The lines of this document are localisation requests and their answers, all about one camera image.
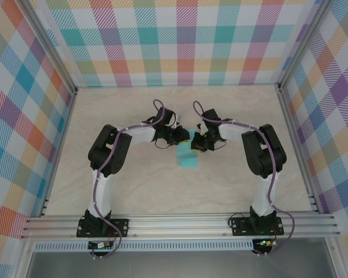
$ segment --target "perforated metal strip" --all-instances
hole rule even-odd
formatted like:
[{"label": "perforated metal strip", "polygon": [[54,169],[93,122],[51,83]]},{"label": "perforated metal strip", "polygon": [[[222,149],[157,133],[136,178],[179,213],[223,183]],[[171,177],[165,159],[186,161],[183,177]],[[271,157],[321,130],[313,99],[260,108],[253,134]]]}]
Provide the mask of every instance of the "perforated metal strip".
[{"label": "perforated metal strip", "polygon": [[[227,251],[252,250],[251,239],[227,240],[127,240],[118,251]],[[86,241],[37,242],[34,252],[89,252]]]}]

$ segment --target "marble floor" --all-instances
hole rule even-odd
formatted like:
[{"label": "marble floor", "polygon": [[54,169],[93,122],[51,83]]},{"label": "marble floor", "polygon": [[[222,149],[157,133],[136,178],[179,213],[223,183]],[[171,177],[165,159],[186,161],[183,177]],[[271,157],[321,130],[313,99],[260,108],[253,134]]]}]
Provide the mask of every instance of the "marble floor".
[{"label": "marble floor", "polygon": [[[310,204],[288,130],[272,85],[167,86],[81,89],[71,118],[47,215],[84,214],[92,194],[88,151],[101,128],[136,125],[156,114],[155,98],[193,129],[200,122],[192,108],[198,100],[221,118],[260,126],[272,124],[288,161],[277,185],[275,204],[307,211]],[[176,147],[162,150],[142,143],[129,150],[111,195],[114,214],[229,213],[249,211],[255,176],[241,144],[227,142],[215,152],[199,153],[197,168],[180,167]]]}]

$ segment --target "purple cable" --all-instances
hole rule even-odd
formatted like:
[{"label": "purple cable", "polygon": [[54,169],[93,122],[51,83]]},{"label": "purple cable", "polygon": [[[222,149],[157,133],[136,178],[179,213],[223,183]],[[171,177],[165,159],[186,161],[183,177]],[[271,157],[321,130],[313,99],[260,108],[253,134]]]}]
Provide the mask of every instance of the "purple cable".
[{"label": "purple cable", "polygon": [[294,230],[295,230],[295,219],[294,217],[291,215],[291,213],[287,212],[287,211],[284,211],[284,210],[280,210],[278,207],[276,207],[273,202],[272,202],[272,199],[271,199],[271,192],[272,192],[272,187],[273,187],[273,184],[274,184],[274,180],[276,178],[276,160],[275,160],[275,157],[273,155],[273,151],[272,151],[272,147],[271,145],[269,144],[266,136],[264,136],[264,134],[258,129],[256,128],[255,126],[250,126],[250,125],[246,125],[244,123],[238,123],[238,122],[227,122],[225,120],[210,120],[210,119],[207,119],[205,118],[204,116],[202,116],[196,109],[196,104],[198,104],[198,106],[200,106],[201,108],[201,111],[202,113],[204,113],[204,108],[202,107],[201,103],[199,103],[197,100],[195,100],[193,102],[193,109],[195,110],[196,114],[198,116],[200,116],[201,119],[207,121],[207,122],[211,122],[211,123],[225,123],[225,124],[228,124],[228,125],[236,125],[236,126],[241,126],[241,127],[246,127],[246,128],[249,128],[249,129],[252,129],[252,130],[255,130],[256,132],[259,133],[259,135],[262,137],[263,141],[266,143],[266,146],[267,146],[267,149],[268,149],[268,152],[271,156],[271,159],[272,159],[272,169],[273,169],[273,172],[272,172],[272,180],[271,180],[271,184],[269,186],[269,189],[268,189],[268,194],[267,194],[267,198],[268,198],[268,202],[269,204],[271,205],[272,208],[274,208],[275,210],[277,210],[279,213],[283,213],[283,214],[286,214],[287,216],[289,216],[291,218],[291,221],[292,221],[292,227],[291,227],[291,232],[290,232],[290,235],[287,237],[286,241],[284,242],[283,245],[281,245],[281,247],[279,247],[278,249],[275,249],[273,250],[272,252],[270,252],[269,254],[272,255],[274,254],[275,252],[277,252],[278,250],[281,250],[291,239],[293,233],[294,233]]},{"label": "purple cable", "polygon": [[115,247],[115,249],[111,250],[110,252],[108,252],[107,255],[104,255],[104,256],[96,256],[94,254],[94,250],[92,250],[92,255],[93,255],[93,258],[100,258],[100,259],[104,259],[104,258],[108,258],[109,256],[111,256],[117,249],[119,249],[120,247],[120,244],[122,242],[122,234],[121,234],[121,231],[114,225],[112,224],[110,221],[108,221],[107,219],[105,219],[105,217],[102,215],[102,213],[100,213],[100,210],[98,209],[97,207],[97,202],[96,202],[96,195],[97,195],[97,186],[98,186],[98,180],[99,180],[99,175],[100,175],[100,172],[105,168],[105,166],[110,162],[114,152],[115,152],[115,149],[116,149],[116,143],[121,135],[121,133],[123,133],[124,131],[127,131],[128,129],[136,129],[138,127],[142,127],[142,126],[153,126],[153,125],[156,125],[157,123],[159,123],[160,121],[162,121],[162,119],[164,118],[164,114],[165,114],[165,107],[164,107],[164,104],[162,103],[161,100],[157,100],[155,99],[153,101],[153,105],[155,106],[156,110],[158,111],[158,108],[155,104],[155,102],[158,102],[160,103],[161,107],[162,107],[162,114],[160,116],[160,118],[156,121],[156,122],[153,122],[153,123],[148,123],[148,124],[141,124],[141,125],[135,125],[135,126],[129,126],[129,127],[126,127],[122,130],[120,130],[117,135],[116,135],[116,138],[115,138],[115,141],[114,141],[114,144],[113,144],[113,147],[112,147],[112,150],[110,152],[110,154],[108,155],[106,161],[99,167],[99,169],[97,170],[97,177],[95,179],[95,183],[94,183],[94,188],[93,188],[93,203],[94,203],[94,209],[96,210],[98,216],[105,222],[107,223],[109,226],[111,226],[117,233],[118,233],[118,236],[119,236],[119,242],[117,244],[117,246]]}]

